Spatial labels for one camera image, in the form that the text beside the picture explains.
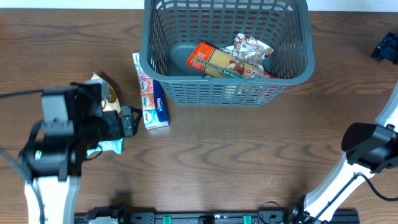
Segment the teal snack bar wrapper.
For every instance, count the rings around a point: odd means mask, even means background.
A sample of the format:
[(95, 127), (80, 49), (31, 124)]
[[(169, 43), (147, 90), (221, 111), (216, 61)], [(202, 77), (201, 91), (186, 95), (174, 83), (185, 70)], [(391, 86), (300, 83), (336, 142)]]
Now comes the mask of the teal snack bar wrapper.
[(123, 151), (123, 142), (123, 138), (119, 140), (101, 141), (98, 143), (97, 148), (87, 150), (86, 157), (89, 158), (92, 154), (101, 151), (113, 151), (116, 154), (121, 154)]

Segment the orange San Remo pasta pack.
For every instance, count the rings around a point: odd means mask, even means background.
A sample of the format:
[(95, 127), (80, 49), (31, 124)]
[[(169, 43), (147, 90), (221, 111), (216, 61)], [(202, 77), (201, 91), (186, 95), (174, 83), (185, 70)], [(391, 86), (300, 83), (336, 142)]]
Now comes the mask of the orange San Remo pasta pack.
[(274, 78), (270, 73), (205, 42), (198, 44), (187, 65), (218, 78)]

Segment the white brown snack bag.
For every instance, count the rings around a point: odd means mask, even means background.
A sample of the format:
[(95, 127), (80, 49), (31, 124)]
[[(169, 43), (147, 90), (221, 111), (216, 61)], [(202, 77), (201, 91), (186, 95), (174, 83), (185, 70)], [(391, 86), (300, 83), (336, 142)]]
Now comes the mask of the white brown snack bag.
[(221, 51), (264, 70), (262, 62), (274, 52), (274, 49), (260, 40), (238, 33), (233, 45), (222, 48)]

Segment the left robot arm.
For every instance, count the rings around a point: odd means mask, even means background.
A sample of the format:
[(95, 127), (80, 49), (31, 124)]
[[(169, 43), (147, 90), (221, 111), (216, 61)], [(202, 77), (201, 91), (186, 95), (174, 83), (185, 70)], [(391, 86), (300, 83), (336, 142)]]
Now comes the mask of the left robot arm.
[(66, 106), (44, 106), (43, 111), (44, 120), (34, 125), (19, 154), (29, 222), (73, 223), (82, 164), (104, 151), (121, 153), (123, 140), (137, 133), (142, 111), (130, 106), (121, 114)]

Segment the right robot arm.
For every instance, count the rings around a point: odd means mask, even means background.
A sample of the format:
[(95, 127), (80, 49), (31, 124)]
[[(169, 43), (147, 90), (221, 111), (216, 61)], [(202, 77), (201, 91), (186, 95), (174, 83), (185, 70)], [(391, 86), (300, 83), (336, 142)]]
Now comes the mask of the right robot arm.
[(384, 169), (397, 167), (397, 91), (373, 123), (353, 123), (341, 142), (336, 166), (295, 206), (289, 223), (327, 223), (359, 187)]

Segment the Kleenex tissue multipack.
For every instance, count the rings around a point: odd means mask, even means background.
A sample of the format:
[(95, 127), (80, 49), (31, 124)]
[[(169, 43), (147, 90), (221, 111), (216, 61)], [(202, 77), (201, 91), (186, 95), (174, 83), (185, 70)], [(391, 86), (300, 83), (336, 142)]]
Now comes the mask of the Kleenex tissue multipack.
[(132, 54), (134, 67), (139, 80), (143, 120), (147, 130), (166, 127), (170, 124), (161, 84), (143, 70), (140, 53)]

